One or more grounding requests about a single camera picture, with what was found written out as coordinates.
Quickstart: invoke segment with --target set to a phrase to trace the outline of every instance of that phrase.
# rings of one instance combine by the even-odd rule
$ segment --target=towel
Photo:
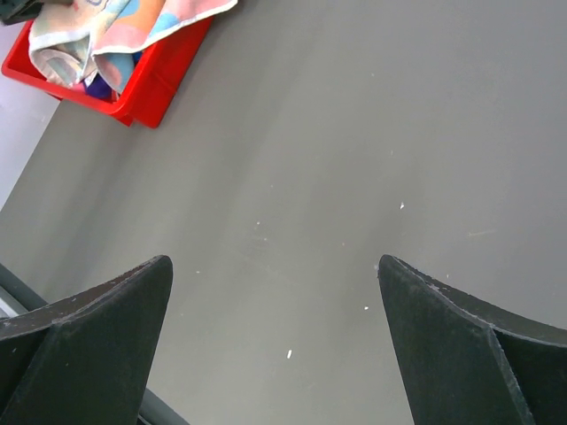
[[[45,4],[31,27],[29,57],[48,81],[72,87],[102,76],[122,93],[133,54],[237,0],[74,0]]]

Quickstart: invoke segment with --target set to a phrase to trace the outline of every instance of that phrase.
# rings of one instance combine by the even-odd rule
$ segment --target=cloth
[[[74,0],[45,4],[32,25],[29,57],[48,81],[72,87],[97,73],[121,93],[134,53],[178,29],[225,12],[237,0]]]

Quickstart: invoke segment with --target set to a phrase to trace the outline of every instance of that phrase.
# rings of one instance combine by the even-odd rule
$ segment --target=white speck
[[[492,233],[496,233],[495,228],[491,228],[489,230],[483,230],[482,232],[469,232],[467,234],[468,237],[478,237],[478,236],[486,236],[491,235]]]

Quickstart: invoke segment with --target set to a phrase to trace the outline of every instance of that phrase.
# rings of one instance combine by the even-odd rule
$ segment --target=red bin
[[[138,121],[156,128],[212,22],[213,18],[208,18],[181,28],[144,50],[124,92],[116,100],[97,99],[47,82],[29,60],[31,21],[19,33],[2,65],[2,73],[58,99],[67,99],[110,115],[127,126]]]

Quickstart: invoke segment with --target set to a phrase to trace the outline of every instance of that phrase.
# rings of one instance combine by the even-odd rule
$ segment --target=red box
[[[57,99],[71,100],[110,115],[127,126],[132,121],[139,121],[147,127],[156,128],[212,22],[213,18],[208,18],[181,28],[144,50],[124,92],[115,101],[96,99],[47,82],[29,60],[28,35],[31,21],[19,33],[2,64],[2,73],[6,77],[37,87]]]

